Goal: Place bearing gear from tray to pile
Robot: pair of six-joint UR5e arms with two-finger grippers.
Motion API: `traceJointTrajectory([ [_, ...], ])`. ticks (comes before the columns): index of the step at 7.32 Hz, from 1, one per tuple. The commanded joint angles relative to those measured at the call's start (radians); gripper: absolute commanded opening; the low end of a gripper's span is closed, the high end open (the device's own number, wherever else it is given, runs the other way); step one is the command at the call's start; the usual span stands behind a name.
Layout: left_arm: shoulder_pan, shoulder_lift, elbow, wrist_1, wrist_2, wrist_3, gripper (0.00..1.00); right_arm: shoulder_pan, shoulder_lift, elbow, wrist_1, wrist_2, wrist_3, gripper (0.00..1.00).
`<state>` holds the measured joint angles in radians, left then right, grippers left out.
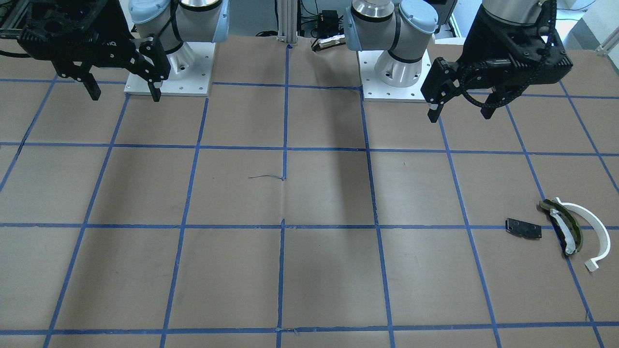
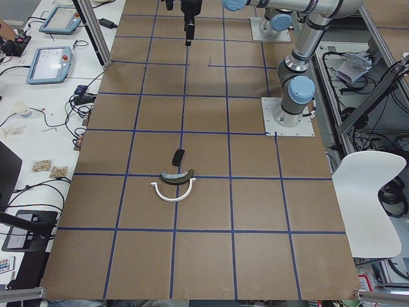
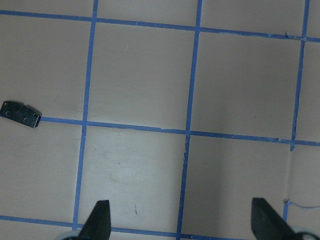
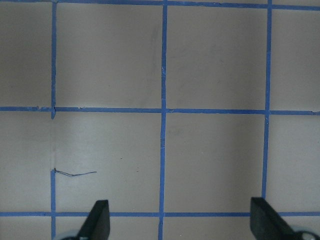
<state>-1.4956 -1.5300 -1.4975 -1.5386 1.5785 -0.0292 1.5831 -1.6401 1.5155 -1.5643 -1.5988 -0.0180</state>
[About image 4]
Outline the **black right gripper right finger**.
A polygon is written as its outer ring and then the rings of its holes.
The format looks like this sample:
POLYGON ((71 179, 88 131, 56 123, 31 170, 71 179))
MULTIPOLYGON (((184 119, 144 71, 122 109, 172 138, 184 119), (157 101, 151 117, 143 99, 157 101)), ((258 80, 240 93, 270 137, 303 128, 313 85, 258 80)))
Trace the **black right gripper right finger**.
POLYGON ((294 240, 295 232, 262 197, 250 199, 250 230, 256 240, 294 240))

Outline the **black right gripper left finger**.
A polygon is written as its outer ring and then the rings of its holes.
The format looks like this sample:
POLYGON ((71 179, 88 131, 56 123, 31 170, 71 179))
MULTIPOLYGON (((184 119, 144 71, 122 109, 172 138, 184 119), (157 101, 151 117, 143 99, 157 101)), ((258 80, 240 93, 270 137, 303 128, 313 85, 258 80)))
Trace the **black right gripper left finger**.
POLYGON ((108 200, 97 200, 77 233, 76 240, 108 240, 111 231, 108 200))

